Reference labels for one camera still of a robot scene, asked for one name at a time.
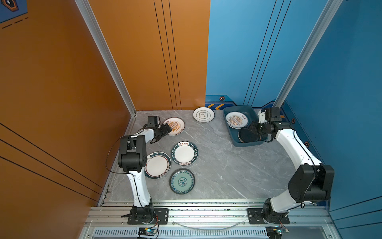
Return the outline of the green circuit board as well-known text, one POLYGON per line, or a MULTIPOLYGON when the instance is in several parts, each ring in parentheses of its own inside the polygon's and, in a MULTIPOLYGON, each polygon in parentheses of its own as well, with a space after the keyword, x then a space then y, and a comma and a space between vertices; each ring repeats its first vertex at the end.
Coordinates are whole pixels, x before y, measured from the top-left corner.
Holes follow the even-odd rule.
POLYGON ((158 230, 154 228, 139 228, 137 237, 139 239, 155 239, 158 236, 158 230))
POLYGON ((266 228, 266 231, 269 239, 282 239, 285 233, 289 233, 286 228, 266 228))

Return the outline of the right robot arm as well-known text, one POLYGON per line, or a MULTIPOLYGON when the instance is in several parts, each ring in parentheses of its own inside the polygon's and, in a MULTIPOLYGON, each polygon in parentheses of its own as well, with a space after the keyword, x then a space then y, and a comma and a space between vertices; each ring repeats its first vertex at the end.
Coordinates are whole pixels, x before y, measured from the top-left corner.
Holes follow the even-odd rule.
POLYGON ((258 119, 249 130, 258 136, 271 136, 286 151, 295 167, 287 190, 266 202, 267 213, 287 213, 305 204, 330 199, 335 171, 323 164, 305 146, 296 130, 282 121, 279 108, 267 108, 258 113, 258 119))

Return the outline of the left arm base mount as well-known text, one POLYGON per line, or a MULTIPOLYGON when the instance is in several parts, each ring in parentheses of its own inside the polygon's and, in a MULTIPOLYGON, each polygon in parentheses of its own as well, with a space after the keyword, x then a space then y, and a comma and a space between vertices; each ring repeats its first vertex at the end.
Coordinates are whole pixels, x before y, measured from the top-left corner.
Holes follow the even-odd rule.
POLYGON ((133 207, 130 210, 127 223, 129 225, 154 225, 156 223, 166 225, 168 224, 168 219, 168 208, 143 209, 133 207))

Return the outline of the right green circuit board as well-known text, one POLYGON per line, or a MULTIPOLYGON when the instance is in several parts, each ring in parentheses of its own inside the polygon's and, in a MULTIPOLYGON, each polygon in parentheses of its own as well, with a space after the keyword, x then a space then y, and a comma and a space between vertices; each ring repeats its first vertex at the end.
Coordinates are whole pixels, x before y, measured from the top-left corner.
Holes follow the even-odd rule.
POLYGON ((266 228, 266 231, 269 239, 282 239, 285 233, 289 233, 286 228, 266 228))

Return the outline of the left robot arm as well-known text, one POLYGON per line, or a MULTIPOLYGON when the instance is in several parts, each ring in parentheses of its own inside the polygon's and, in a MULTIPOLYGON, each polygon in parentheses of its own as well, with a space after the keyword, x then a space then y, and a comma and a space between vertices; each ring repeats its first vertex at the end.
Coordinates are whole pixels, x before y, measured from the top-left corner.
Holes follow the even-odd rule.
POLYGON ((137 133, 120 138, 117 162, 130 181, 134 207, 148 214, 152 200, 144 176, 147 164, 146 145, 160 141, 172 129, 167 123, 161 124, 158 116, 148 116, 147 119, 147 124, 137 133))

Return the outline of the teal floral pattern plate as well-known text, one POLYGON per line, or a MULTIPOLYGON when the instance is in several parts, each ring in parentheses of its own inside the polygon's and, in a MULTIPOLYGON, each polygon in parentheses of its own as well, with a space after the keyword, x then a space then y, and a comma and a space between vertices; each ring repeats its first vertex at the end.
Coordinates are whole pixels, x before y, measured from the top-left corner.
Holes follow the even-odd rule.
POLYGON ((195 175, 188 169, 180 168, 174 171, 170 177, 169 185, 176 194, 191 192, 196 184, 195 175))

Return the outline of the white clover pattern plate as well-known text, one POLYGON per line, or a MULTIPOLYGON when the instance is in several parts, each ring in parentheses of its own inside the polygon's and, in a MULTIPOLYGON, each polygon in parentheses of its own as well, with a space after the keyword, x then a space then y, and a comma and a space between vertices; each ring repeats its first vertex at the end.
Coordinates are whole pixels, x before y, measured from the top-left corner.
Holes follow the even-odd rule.
POLYGON ((193 111, 193 118, 198 122, 211 122, 215 113, 208 107, 199 107, 193 111))

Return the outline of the hao shi wei plate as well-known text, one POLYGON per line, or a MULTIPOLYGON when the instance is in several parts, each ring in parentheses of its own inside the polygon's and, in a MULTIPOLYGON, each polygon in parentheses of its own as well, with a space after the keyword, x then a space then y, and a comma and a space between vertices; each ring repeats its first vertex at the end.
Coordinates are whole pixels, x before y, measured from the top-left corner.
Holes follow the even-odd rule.
POLYGON ((193 164, 199 156, 197 146, 190 141, 181 141, 171 150, 171 159, 180 166, 193 164))

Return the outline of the left green circuit board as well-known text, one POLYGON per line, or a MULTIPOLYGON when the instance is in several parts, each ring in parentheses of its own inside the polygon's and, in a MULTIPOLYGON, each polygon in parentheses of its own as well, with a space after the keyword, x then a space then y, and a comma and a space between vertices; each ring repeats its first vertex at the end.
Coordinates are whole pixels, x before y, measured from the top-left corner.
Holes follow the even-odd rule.
POLYGON ((155 239, 158 236, 158 230, 154 228, 139 228, 137 237, 139 239, 155 239))

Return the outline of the sunburst pattern plate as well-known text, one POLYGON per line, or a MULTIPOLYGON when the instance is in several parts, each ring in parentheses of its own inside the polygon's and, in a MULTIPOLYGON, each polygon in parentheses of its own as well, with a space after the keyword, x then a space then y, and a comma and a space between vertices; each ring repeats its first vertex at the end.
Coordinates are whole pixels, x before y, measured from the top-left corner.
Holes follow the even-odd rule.
POLYGON ((163 122, 163 124, 168 124, 171 127, 172 131, 168 133, 168 135, 171 136, 179 135, 185 129, 185 122, 178 117, 168 118, 163 122))
POLYGON ((241 129, 248 125, 248 118, 241 112, 230 112, 225 117, 230 128, 241 129))

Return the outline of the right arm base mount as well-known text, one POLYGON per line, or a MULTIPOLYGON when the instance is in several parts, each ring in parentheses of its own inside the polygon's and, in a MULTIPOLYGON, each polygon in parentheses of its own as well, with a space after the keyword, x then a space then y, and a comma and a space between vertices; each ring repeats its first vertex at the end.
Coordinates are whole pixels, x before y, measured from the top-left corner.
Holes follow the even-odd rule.
POLYGON ((287 213, 275 213, 275 212, 265 213, 263 212, 263 209, 260 209, 260 208, 248 208, 247 216, 248 216, 249 223, 251 225, 259 225, 259 224, 288 225, 290 224, 290 220, 287 213))

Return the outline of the green red rimmed plate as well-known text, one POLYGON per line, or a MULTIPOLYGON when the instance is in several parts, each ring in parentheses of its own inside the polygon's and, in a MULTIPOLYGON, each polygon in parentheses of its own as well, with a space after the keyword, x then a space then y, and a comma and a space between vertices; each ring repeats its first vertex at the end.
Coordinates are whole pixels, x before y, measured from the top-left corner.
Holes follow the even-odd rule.
POLYGON ((166 175, 171 169, 171 158, 164 152, 153 152, 147 156, 145 176, 158 179, 166 175))

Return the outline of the black plate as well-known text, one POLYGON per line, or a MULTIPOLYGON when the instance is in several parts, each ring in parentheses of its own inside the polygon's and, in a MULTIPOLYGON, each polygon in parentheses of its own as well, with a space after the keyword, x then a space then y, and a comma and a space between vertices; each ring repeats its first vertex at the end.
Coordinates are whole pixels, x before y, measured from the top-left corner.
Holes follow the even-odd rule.
POLYGON ((238 132, 238 138, 242 143, 250 143, 264 141, 268 136, 252 132, 249 128, 244 127, 238 132))

